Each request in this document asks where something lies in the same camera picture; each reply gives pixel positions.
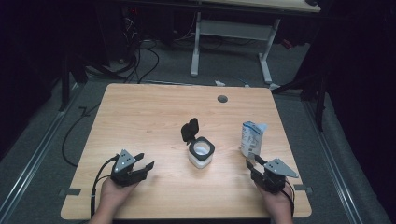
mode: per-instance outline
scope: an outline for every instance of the gray floor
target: gray floor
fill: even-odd
[[[214,50],[209,48],[216,44],[203,43],[203,47],[208,49],[201,51],[200,74],[195,78],[190,77],[191,45],[174,45],[172,48],[154,45],[153,42],[144,45],[155,46],[152,50],[158,53],[160,62],[142,83],[166,81],[213,86],[215,80],[219,80],[226,86],[244,86],[246,82],[251,87],[268,88],[263,82],[257,55],[229,51],[229,48],[234,47],[229,43],[223,43]],[[275,84],[282,85],[293,80],[308,48],[308,45],[291,50],[279,45],[272,47],[268,63]],[[156,56],[142,49],[138,75],[144,75],[155,63]],[[100,103],[106,85],[110,82],[114,81],[90,77],[85,86],[79,86],[73,91],[73,104],[66,113],[61,114],[58,111],[61,105],[61,87],[57,85],[52,98],[35,113],[18,142],[0,163],[0,202],[6,204],[13,201],[16,205],[1,208],[0,218],[3,218],[4,223],[78,223],[60,217],[64,203],[60,191],[69,187],[75,172],[75,168],[64,161],[61,149],[67,131],[81,116],[82,110],[79,107],[92,108]],[[324,132],[319,133],[309,112],[315,102],[301,102],[298,93],[298,90],[293,90],[274,95],[301,178],[310,189],[308,197],[313,213],[310,217],[295,218],[295,223],[390,223],[349,148],[329,97],[326,99],[323,117]],[[96,110],[92,111],[90,116],[82,119],[67,138],[65,154],[74,163],[78,162],[84,148],[95,112]],[[53,121],[60,116],[62,119],[58,131],[51,136],[46,135]],[[46,136],[50,141],[43,146],[40,143]],[[333,179],[334,167],[327,163],[323,145],[331,150],[336,168],[340,169],[350,199],[357,207],[355,214],[350,215],[347,206],[340,200],[340,195],[343,194]],[[43,160],[36,163],[36,170],[24,170],[29,162],[34,162],[31,158],[37,155],[37,151],[42,153]],[[33,178],[20,185],[25,187],[21,189],[24,193],[19,194],[21,197],[7,197],[13,192],[15,184],[21,183],[17,182],[19,177],[27,174]]]

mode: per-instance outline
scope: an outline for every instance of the human hand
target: human hand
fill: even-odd
[[[290,201],[285,194],[282,192],[272,194],[257,184],[256,187],[262,195],[267,212],[276,224],[293,223]],[[287,184],[283,190],[291,197],[291,186]]]
[[[121,187],[110,178],[107,178],[102,184],[99,206],[90,223],[111,223],[113,217],[137,184]]]

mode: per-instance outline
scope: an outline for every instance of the table top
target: table top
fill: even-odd
[[[225,95],[228,102],[220,103],[219,95]],[[189,161],[188,146],[180,133],[192,118],[199,122],[196,136],[205,137],[216,148],[212,162],[204,169]],[[262,139],[261,156],[265,160],[280,158],[299,173],[268,89],[108,85],[70,186],[81,192],[66,196],[62,217],[90,217],[93,180],[102,164],[122,149],[132,155],[145,153],[135,169],[152,161],[155,164],[116,218],[269,217],[240,151],[245,121],[268,125]],[[110,174],[112,164],[102,175]],[[302,179],[290,178],[290,183],[302,184]],[[101,185],[97,185],[96,206]],[[310,214],[306,193],[296,191],[294,215]]]
[[[301,12],[320,12],[319,6],[310,6],[305,0],[202,0],[202,2],[240,5],[244,7],[268,7]]]

